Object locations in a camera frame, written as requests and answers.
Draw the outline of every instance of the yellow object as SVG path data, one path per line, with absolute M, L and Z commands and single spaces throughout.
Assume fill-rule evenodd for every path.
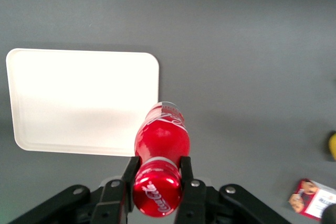
M 329 138 L 329 150 L 336 160 L 336 133 Z

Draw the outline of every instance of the snack package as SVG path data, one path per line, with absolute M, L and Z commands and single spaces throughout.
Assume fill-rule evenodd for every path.
M 290 196 L 289 203 L 295 212 L 320 220 L 324 209 L 336 204 L 336 190 L 305 178 Z

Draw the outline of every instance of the coca-cola bottle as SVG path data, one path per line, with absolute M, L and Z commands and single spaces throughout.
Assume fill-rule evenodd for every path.
M 181 156 L 188 156 L 190 140 L 175 104 L 160 102 L 148 113 L 135 137 L 141 167 L 135 176 L 133 201 L 151 217 L 164 217 L 181 200 Z

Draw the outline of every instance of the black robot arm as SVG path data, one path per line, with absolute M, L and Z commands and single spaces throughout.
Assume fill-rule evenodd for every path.
M 10 224 L 127 224 L 139 167 L 139 157 L 132 157 L 121 179 L 92 192 L 83 185 L 70 186 Z M 175 224 L 289 224 L 239 185 L 225 185 L 217 191 L 195 179 L 190 157 L 181 157 L 181 175 L 183 197 Z M 321 223 L 336 224 L 336 205 L 325 213 Z

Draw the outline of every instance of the bottle label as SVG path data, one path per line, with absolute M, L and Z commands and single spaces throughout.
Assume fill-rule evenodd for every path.
M 142 187 L 142 190 L 145 191 L 146 196 L 148 199 L 154 200 L 154 202 L 158 206 L 159 212 L 169 212 L 172 208 L 169 204 L 162 198 L 162 195 L 157 190 L 156 186 L 149 181 L 146 187 Z
M 151 123 L 153 123 L 155 121 L 162 121 L 162 122 L 166 122 L 166 123 L 172 123 L 172 124 L 176 125 L 177 127 L 180 127 L 181 129 L 183 129 L 184 131 L 187 132 L 186 128 L 183 125 L 182 120 L 178 116 L 173 115 L 172 113 L 160 113 L 160 114 L 156 114 L 155 117 L 153 119 L 151 119 L 146 125 L 150 125 Z

